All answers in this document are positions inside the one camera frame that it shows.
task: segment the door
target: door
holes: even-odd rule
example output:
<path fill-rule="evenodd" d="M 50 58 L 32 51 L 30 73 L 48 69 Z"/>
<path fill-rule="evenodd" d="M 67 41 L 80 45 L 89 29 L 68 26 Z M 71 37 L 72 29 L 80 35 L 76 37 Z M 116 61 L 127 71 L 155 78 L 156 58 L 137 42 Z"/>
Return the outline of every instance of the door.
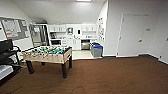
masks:
<path fill-rule="evenodd" d="M 163 52 L 159 60 L 168 64 L 168 38 L 166 40 L 165 47 L 163 48 Z"/>
<path fill-rule="evenodd" d="M 138 56 L 147 15 L 123 15 L 117 57 Z"/>

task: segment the doorway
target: doorway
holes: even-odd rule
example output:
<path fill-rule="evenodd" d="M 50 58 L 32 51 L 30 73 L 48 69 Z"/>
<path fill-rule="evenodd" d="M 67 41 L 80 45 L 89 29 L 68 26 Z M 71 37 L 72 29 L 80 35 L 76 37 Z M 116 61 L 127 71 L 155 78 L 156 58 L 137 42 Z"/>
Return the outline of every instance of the doorway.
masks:
<path fill-rule="evenodd" d="M 142 36 L 146 29 L 148 15 L 123 14 L 117 57 L 133 57 L 139 55 Z"/>

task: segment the baseboard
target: baseboard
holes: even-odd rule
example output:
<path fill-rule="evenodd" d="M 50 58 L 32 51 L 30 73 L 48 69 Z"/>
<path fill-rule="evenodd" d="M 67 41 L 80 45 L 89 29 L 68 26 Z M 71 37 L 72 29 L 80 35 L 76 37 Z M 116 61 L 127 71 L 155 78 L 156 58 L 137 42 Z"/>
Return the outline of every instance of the baseboard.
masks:
<path fill-rule="evenodd" d="M 116 58 L 116 56 L 103 56 L 103 58 Z"/>
<path fill-rule="evenodd" d="M 154 58 L 154 59 L 159 59 L 159 58 L 157 58 L 157 57 L 155 57 L 155 56 L 152 56 L 152 55 L 150 55 L 150 54 L 140 54 L 140 55 L 138 55 L 138 56 L 148 56 L 148 57 L 151 57 L 151 58 Z"/>

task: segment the white lower cabinet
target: white lower cabinet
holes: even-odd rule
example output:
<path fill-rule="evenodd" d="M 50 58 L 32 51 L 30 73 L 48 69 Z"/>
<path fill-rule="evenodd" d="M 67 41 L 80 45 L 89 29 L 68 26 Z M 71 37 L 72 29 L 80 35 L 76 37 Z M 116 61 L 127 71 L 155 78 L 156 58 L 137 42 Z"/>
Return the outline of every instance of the white lower cabinet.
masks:
<path fill-rule="evenodd" d="M 72 50 L 81 50 L 81 40 L 80 39 L 68 39 L 67 45 L 72 47 Z"/>

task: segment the trash can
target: trash can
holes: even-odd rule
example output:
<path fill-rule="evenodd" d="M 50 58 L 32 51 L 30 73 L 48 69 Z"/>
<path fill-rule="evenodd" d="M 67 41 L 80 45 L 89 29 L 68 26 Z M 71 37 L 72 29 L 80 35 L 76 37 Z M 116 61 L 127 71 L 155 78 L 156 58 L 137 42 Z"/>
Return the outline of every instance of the trash can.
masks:
<path fill-rule="evenodd" d="M 99 43 L 92 43 L 91 45 L 91 54 L 93 57 L 102 57 L 103 46 Z"/>

